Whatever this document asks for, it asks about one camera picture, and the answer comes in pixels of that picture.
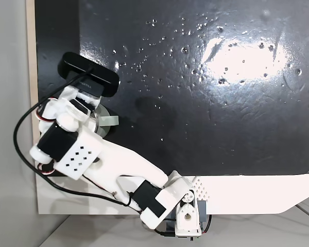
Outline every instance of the black glossy surface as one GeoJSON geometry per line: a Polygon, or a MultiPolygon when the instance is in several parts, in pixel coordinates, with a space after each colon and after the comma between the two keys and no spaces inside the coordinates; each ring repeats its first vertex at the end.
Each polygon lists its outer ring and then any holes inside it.
{"type": "MultiPolygon", "coordinates": [[[[79,15],[81,54],[121,79],[108,140],[167,173],[309,173],[309,0],[89,0],[79,15]]],[[[38,55],[55,52],[41,37],[38,55]]]]}

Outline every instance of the wire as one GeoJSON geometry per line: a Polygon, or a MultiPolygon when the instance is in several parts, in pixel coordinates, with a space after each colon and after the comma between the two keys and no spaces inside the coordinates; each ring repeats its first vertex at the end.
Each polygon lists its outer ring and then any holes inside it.
{"type": "Polygon", "coordinates": [[[302,212],[304,212],[306,215],[309,216],[309,212],[303,209],[299,204],[295,205],[295,207],[297,207],[298,209],[300,209],[302,212]]]}
{"type": "Polygon", "coordinates": [[[205,230],[202,232],[203,234],[208,232],[208,229],[210,228],[211,222],[212,222],[212,215],[210,215],[210,217],[208,218],[207,226],[206,226],[205,230]]]}
{"type": "Polygon", "coordinates": [[[52,169],[51,171],[43,171],[43,170],[42,170],[42,165],[43,165],[42,163],[39,163],[39,164],[37,165],[38,170],[40,170],[40,172],[41,172],[42,174],[44,174],[44,175],[50,175],[50,174],[54,173],[55,169],[52,169]]]}
{"type": "Polygon", "coordinates": [[[19,131],[19,128],[21,126],[21,124],[23,123],[23,121],[27,118],[27,116],[34,111],[37,107],[39,107],[41,104],[43,104],[48,98],[50,98],[52,95],[56,94],[57,92],[61,91],[62,89],[64,89],[66,86],[69,86],[71,84],[73,84],[74,82],[76,82],[79,79],[84,78],[85,76],[87,76],[91,71],[93,70],[93,68],[90,68],[89,70],[77,75],[76,77],[72,78],[71,80],[69,80],[67,83],[65,83],[64,85],[58,87],[57,89],[53,90],[50,94],[48,94],[46,97],[44,97],[44,99],[40,100],[38,103],[36,103],[34,106],[32,106],[26,113],[24,113],[24,115],[20,118],[20,120],[17,122],[15,129],[14,129],[14,134],[13,134],[13,141],[14,141],[14,146],[15,146],[15,150],[18,154],[18,156],[21,158],[21,160],[33,171],[35,172],[37,175],[39,175],[41,178],[43,178],[47,183],[49,183],[52,187],[66,192],[66,193],[70,193],[73,195],[78,195],[78,196],[85,196],[85,197],[95,197],[95,198],[101,198],[119,205],[123,205],[123,206],[128,206],[120,201],[111,199],[109,197],[105,197],[102,195],[97,195],[97,194],[93,194],[93,193],[86,193],[86,192],[79,192],[79,191],[74,191],[74,190],[70,190],[70,189],[66,189],[64,187],[61,187],[59,185],[57,185],[56,183],[54,183],[51,179],[49,179],[48,177],[46,177],[45,175],[43,175],[36,167],[34,167],[33,164],[31,164],[26,157],[22,154],[20,147],[18,145],[18,141],[17,141],[17,134],[19,131]]]}
{"type": "Polygon", "coordinates": [[[161,236],[164,236],[164,235],[165,235],[165,232],[160,232],[160,231],[158,231],[157,229],[154,229],[154,231],[155,231],[156,233],[158,233],[159,235],[161,235],[161,236]]]}
{"type": "Polygon", "coordinates": [[[101,190],[104,190],[104,191],[108,192],[108,191],[105,190],[103,187],[101,187],[101,186],[95,184],[92,180],[90,180],[89,178],[87,178],[85,175],[82,175],[82,176],[83,176],[85,179],[87,179],[89,182],[91,182],[93,185],[95,185],[97,188],[99,188],[99,189],[101,189],[101,190]]]}

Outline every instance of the perforated white part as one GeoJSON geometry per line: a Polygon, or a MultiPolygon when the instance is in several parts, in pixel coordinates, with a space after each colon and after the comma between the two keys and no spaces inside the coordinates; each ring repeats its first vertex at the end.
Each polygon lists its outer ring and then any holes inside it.
{"type": "Polygon", "coordinates": [[[89,168],[102,150],[102,137],[82,126],[76,142],[54,168],[77,180],[89,168]]]}
{"type": "Polygon", "coordinates": [[[204,184],[201,182],[201,177],[196,177],[193,182],[193,190],[195,192],[195,196],[197,197],[198,201],[207,201],[209,200],[210,196],[208,191],[206,190],[204,184]]]}

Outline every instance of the white surface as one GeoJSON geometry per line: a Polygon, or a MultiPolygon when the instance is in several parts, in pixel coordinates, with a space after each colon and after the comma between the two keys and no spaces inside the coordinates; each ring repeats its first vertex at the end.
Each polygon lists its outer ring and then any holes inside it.
{"type": "Polygon", "coordinates": [[[70,216],[41,247],[309,247],[309,217],[293,207],[281,215],[213,216],[207,234],[190,242],[143,228],[137,216],[70,216]]]}
{"type": "MultiPolygon", "coordinates": [[[[128,184],[127,190],[135,189],[137,178],[122,178],[128,184]]],[[[72,184],[69,179],[60,178],[66,184],[83,191],[94,191],[91,185],[72,184]]],[[[207,214],[278,214],[288,210],[309,197],[309,174],[290,176],[220,176],[201,177],[208,191],[207,214]]],[[[88,200],[88,204],[75,205],[66,195],[58,194],[49,186],[39,186],[39,212],[41,214],[66,214],[66,207],[53,209],[57,199],[65,200],[72,214],[125,214],[122,206],[110,205],[100,200],[88,200]]]]}
{"type": "MultiPolygon", "coordinates": [[[[35,175],[16,154],[12,132],[30,106],[24,0],[0,0],[0,247],[37,247],[66,218],[38,215],[35,175]]],[[[30,119],[19,142],[31,148],[30,119]]]]}

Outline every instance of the water droplet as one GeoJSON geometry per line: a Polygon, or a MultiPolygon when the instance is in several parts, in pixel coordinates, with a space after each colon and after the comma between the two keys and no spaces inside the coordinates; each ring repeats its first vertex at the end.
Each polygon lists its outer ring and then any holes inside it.
{"type": "Polygon", "coordinates": [[[295,74],[297,74],[297,76],[300,76],[302,74],[302,70],[300,68],[297,68],[295,70],[295,74]]]}
{"type": "Polygon", "coordinates": [[[219,79],[218,84],[225,84],[225,82],[226,82],[225,78],[221,78],[219,79]]]}
{"type": "Polygon", "coordinates": [[[187,48],[186,47],[182,48],[181,51],[182,51],[182,53],[187,54],[187,48]]]}

